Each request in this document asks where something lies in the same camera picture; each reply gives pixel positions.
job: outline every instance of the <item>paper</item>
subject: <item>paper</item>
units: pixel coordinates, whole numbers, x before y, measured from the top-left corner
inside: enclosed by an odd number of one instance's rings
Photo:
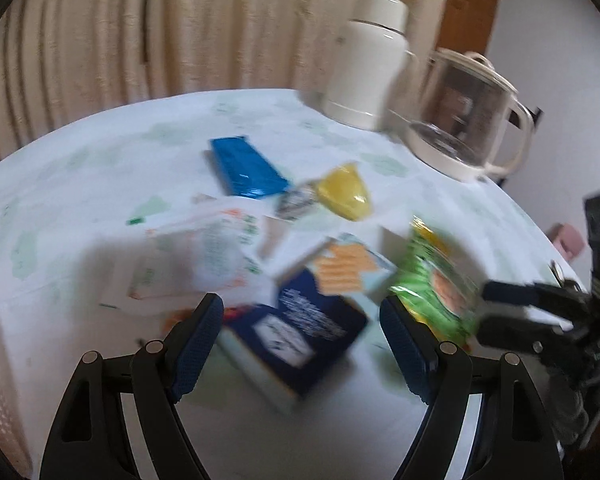
[[[195,308],[207,292],[225,306],[270,303],[276,287],[264,262],[285,222],[265,212],[257,200],[227,197],[127,226],[100,304],[147,316]]]

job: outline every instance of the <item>wooden door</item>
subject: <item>wooden door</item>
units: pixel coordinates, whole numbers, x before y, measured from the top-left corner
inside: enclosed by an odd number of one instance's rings
[[[498,0],[446,0],[436,47],[484,54]]]

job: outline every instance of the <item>table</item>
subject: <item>table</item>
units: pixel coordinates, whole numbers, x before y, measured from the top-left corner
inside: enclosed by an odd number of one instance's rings
[[[295,183],[358,161],[375,206],[363,222],[319,209],[293,227],[351,232],[399,259],[414,214],[458,240],[470,275],[554,282],[542,231],[493,182],[462,184],[391,136],[335,123],[291,90],[186,94],[108,110],[69,124],[0,162],[0,324],[34,468],[80,356],[133,353],[159,334],[156,317],[98,306],[112,266],[106,236],[130,218],[192,208],[224,194],[208,140],[247,135]],[[532,317],[542,319],[537,311]],[[276,412],[214,348],[178,411],[215,479],[392,478],[426,407],[379,349],[374,323],[293,415]],[[155,473],[125,398],[142,478]],[[460,478],[480,399],[472,396],[448,478]]]

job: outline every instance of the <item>glass pitcher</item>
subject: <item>glass pitcher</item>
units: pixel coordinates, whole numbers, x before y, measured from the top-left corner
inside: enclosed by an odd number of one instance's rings
[[[504,176],[525,158],[534,127],[516,89],[484,56],[446,48],[434,54],[420,103],[420,120],[408,127],[407,144],[421,160],[458,180]],[[495,166],[504,128],[514,111],[524,140],[504,166]]]

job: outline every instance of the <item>white wall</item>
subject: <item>white wall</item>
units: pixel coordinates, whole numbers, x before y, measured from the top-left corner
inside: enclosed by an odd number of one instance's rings
[[[590,0],[500,0],[487,55],[523,104],[544,110],[505,190],[544,231],[568,222],[586,235],[582,200],[600,190],[600,14]],[[589,283],[588,247],[573,267]]]

